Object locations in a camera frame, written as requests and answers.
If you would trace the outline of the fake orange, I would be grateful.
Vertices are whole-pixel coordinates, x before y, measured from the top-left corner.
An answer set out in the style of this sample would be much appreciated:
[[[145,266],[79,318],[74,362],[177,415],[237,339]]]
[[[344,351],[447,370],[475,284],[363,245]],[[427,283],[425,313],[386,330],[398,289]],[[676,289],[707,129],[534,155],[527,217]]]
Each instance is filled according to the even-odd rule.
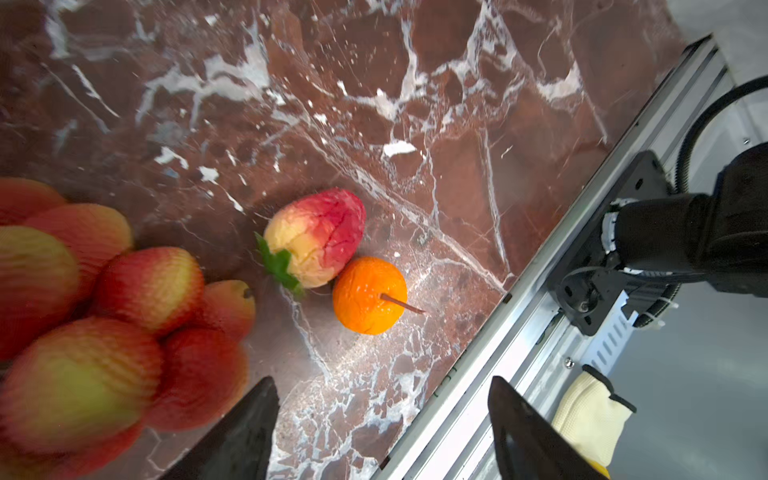
[[[406,280],[396,266],[376,257],[356,258],[342,270],[332,303],[341,324],[364,335],[386,332],[406,311],[425,314],[408,303]]]

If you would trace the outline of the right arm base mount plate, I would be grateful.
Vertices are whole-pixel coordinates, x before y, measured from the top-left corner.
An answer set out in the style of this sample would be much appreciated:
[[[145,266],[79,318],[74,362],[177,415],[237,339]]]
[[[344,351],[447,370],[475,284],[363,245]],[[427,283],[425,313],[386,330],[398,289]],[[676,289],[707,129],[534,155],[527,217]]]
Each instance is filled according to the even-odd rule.
[[[561,313],[581,334],[594,336],[629,282],[618,258],[603,246],[602,223],[622,202],[664,198],[673,192],[650,150],[637,153],[597,204],[546,281]]]

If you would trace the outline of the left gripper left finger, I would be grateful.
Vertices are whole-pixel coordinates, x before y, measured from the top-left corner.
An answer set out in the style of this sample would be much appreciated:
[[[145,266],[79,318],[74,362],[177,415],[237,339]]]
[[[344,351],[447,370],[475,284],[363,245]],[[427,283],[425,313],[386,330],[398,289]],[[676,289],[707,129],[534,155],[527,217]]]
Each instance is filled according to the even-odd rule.
[[[279,413],[274,379],[261,379],[164,479],[265,479]]]

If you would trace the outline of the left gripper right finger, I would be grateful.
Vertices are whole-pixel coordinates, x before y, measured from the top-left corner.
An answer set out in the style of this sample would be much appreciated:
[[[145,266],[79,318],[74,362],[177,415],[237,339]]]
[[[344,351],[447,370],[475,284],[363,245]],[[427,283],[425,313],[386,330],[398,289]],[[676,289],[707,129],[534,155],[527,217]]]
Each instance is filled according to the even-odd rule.
[[[495,458],[503,479],[604,477],[500,376],[492,378],[488,409]]]

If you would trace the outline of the red fake grape bunch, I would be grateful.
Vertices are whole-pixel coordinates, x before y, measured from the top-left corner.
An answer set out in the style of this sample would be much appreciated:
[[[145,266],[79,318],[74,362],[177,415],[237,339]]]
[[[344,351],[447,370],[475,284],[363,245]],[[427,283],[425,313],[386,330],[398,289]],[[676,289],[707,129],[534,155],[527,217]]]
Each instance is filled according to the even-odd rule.
[[[145,428],[207,426],[240,398],[256,302],[126,218],[46,184],[1,181],[1,475],[76,479]]]

